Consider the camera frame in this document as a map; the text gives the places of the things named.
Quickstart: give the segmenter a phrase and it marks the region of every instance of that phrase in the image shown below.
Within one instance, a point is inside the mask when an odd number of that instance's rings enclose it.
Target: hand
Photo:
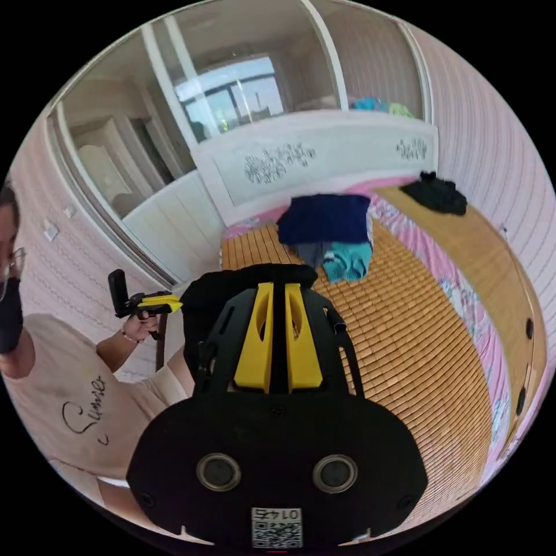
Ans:
[[[145,320],[140,320],[137,315],[133,314],[123,325],[126,335],[137,342],[142,342],[151,332],[158,330],[157,317],[149,317],[146,311],[143,311],[142,316]]]

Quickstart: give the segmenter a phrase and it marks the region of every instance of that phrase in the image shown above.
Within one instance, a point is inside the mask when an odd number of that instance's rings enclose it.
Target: qr code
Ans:
[[[302,527],[300,522],[253,522],[253,546],[255,548],[301,548]]]

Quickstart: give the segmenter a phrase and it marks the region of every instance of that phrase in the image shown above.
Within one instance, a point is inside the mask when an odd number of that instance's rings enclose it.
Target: person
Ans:
[[[171,535],[144,515],[122,485],[150,420],[193,391],[183,355],[178,351],[153,378],[124,383],[114,372],[157,329],[156,317],[131,316],[96,345],[52,315],[24,317],[25,251],[15,249],[21,216],[6,181],[0,190],[0,372],[10,398],[37,447],[66,482],[116,515]],[[186,533],[179,538],[195,540]]]

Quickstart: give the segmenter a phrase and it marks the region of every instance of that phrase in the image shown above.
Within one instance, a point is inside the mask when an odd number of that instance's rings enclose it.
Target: sticker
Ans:
[[[252,508],[253,548],[301,548],[301,508]]]

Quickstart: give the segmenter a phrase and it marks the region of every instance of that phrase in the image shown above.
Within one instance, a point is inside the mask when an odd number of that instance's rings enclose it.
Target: yellow plastic part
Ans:
[[[299,284],[286,284],[286,347],[290,393],[293,390],[318,388],[323,375]]]
[[[140,305],[163,305],[164,303],[179,303],[180,298],[177,295],[157,295],[155,297],[143,297]]]
[[[272,306],[274,285],[259,284],[255,305],[237,364],[234,382],[239,388],[263,390],[268,394],[272,363]]]
[[[160,295],[158,297],[144,297],[143,301],[137,306],[148,310],[149,307],[158,305],[169,305],[170,311],[174,313],[181,308],[183,303],[181,303],[180,298],[176,295]]]

